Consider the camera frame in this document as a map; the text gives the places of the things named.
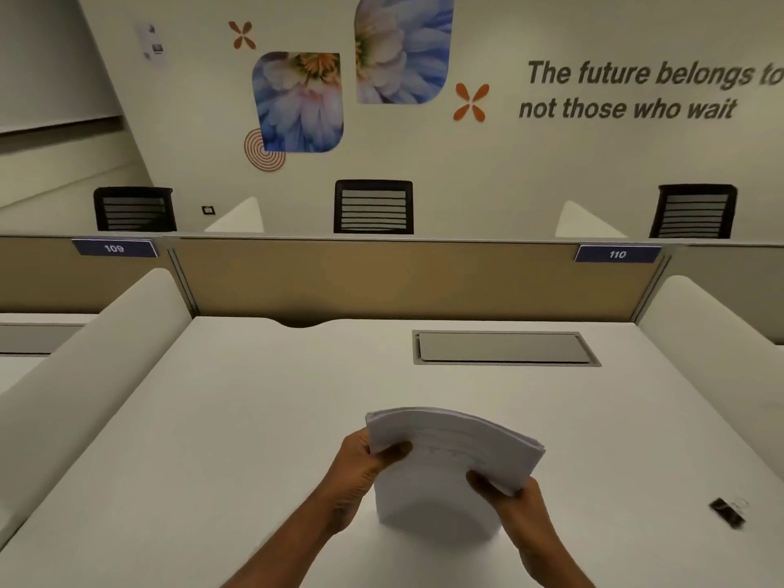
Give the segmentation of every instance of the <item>person's left hand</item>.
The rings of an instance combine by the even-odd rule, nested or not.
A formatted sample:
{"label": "person's left hand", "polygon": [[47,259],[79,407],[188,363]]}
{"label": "person's left hand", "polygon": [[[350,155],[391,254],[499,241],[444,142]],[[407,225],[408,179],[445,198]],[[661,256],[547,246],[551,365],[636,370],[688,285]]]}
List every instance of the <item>person's left hand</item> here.
{"label": "person's left hand", "polygon": [[368,494],[378,474],[403,460],[413,446],[404,441],[378,454],[370,453],[367,428],[348,435],[332,461],[324,480],[311,498],[332,511],[331,532],[344,530],[357,515],[362,498]]}

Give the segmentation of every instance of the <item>blue number plate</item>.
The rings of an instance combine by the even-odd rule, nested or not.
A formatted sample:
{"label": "blue number plate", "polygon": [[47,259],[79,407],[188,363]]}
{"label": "blue number plate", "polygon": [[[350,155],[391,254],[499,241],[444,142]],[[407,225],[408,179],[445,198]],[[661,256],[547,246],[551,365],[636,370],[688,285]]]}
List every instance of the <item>blue number plate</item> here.
{"label": "blue number plate", "polygon": [[581,245],[575,262],[652,264],[661,251],[660,245]]}
{"label": "blue number plate", "polygon": [[83,256],[121,256],[123,258],[157,258],[158,249],[149,239],[71,239]]}

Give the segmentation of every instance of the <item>concentric circle decal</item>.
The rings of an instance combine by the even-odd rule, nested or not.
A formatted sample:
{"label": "concentric circle decal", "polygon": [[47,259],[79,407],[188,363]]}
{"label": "concentric circle decal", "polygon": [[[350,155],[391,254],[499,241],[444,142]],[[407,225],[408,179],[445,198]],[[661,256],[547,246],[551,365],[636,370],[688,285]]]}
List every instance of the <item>concentric circle decal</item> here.
{"label": "concentric circle decal", "polygon": [[286,153],[267,152],[264,149],[264,140],[258,127],[245,137],[245,156],[251,165],[266,172],[277,171],[286,162]]}

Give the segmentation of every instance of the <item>orange petal shape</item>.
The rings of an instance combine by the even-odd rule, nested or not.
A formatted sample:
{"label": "orange petal shape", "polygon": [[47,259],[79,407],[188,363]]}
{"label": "orange petal shape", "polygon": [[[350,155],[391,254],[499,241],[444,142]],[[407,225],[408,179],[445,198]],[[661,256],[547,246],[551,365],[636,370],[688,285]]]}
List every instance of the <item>orange petal shape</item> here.
{"label": "orange petal shape", "polygon": [[457,111],[455,112],[455,121],[462,120],[466,116],[466,114],[468,113],[468,109],[470,107],[471,107],[471,105],[463,105],[462,107],[457,109]]}
{"label": "orange petal shape", "polygon": [[479,123],[481,123],[481,122],[485,121],[485,112],[484,112],[484,111],[482,111],[481,109],[479,109],[479,107],[477,107],[476,105],[474,105],[474,106],[472,107],[472,109],[474,110],[474,117],[476,117],[476,118],[477,118],[477,121],[478,121]]}
{"label": "orange petal shape", "polygon": [[461,99],[463,99],[463,100],[465,100],[465,101],[470,101],[470,100],[471,100],[471,97],[470,97],[470,95],[468,94],[468,89],[467,89],[467,88],[465,88],[465,87],[466,87],[466,86],[465,86],[465,85],[464,85],[462,82],[459,82],[459,83],[457,84],[457,86],[456,86],[455,90],[457,91],[457,95],[458,95],[458,97],[460,97]]}
{"label": "orange petal shape", "polygon": [[479,87],[476,95],[474,95],[474,102],[478,101],[480,98],[485,98],[488,93],[490,92],[490,85],[482,85]]}

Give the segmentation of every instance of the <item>paper notice on wall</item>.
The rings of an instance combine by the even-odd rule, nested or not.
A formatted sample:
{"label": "paper notice on wall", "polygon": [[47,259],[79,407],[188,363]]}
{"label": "paper notice on wall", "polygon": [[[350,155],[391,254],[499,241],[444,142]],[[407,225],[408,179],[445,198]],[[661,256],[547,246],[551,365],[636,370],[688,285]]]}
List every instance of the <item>paper notice on wall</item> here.
{"label": "paper notice on wall", "polygon": [[155,25],[151,22],[137,22],[135,29],[144,59],[157,66],[163,66],[166,55]]}

